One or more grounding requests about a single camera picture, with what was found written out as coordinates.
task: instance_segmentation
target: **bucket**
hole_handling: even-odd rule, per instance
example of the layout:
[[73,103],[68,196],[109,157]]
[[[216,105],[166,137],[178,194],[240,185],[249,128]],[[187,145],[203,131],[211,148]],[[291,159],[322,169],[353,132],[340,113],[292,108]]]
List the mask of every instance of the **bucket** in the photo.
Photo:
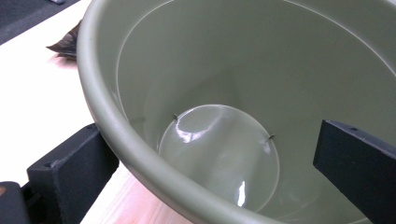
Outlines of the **bucket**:
[[107,143],[189,220],[370,223],[312,160],[323,119],[396,145],[395,21],[392,1],[95,0],[78,70]]

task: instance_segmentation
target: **circular bottom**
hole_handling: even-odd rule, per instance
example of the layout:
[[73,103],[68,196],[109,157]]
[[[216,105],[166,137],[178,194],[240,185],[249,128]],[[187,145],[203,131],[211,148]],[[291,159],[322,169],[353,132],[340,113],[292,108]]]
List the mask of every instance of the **circular bottom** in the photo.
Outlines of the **circular bottom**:
[[201,105],[175,115],[159,152],[198,184],[257,211],[269,202],[279,178],[273,137],[241,110]]

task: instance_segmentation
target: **dark object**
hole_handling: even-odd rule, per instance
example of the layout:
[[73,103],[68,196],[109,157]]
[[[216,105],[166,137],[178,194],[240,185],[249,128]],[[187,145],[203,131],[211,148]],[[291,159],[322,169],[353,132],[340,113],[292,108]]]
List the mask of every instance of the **dark object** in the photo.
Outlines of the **dark object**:
[[396,147],[323,120],[315,167],[374,223],[396,223]]
[[77,58],[77,38],[78,38],[78,28],[79,24],[75,26],[71,31],[69,31],[64,38],[62,38],[58,43],[47,47],[47,49],[53,50],[59,53],[59,57],[65,57],[70,60],[76,60]]
[[32,223],[79,223],[119,166],[94,124],[27,169]]
[[0,45],[76,2],[67,0],[56,5],[46,0],[0,0]]
[[30,223],[20,185],[0,182],[0,223]]

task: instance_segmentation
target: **white table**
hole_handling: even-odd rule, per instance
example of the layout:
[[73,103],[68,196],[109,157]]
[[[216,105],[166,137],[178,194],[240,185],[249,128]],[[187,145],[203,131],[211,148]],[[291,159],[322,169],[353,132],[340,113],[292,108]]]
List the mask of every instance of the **white table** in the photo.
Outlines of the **white table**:
[[[46,49],[82,19],[90,0],[0,46],[0,181],[27,183],[26,169],[93,123],[77,64]],[[124,166],[82,223],[190,223],[158,200]]]
[[93,123],[77,64],[46,49],[82,19],[81,0],[0,46],[0,181],[27,183],[26,169]]

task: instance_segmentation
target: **black plastic bracket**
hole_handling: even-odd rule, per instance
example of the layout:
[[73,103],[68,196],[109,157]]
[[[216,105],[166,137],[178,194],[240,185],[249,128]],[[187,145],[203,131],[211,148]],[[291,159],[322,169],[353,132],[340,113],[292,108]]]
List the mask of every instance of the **black plastic bracket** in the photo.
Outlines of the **black plastic bracket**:
[[314,165],[372,222],[396,223],[396,147],[323,120]]
[[27,169],[29,182],[0,182],[0,223],[79,223],[119,166],[94,124]]

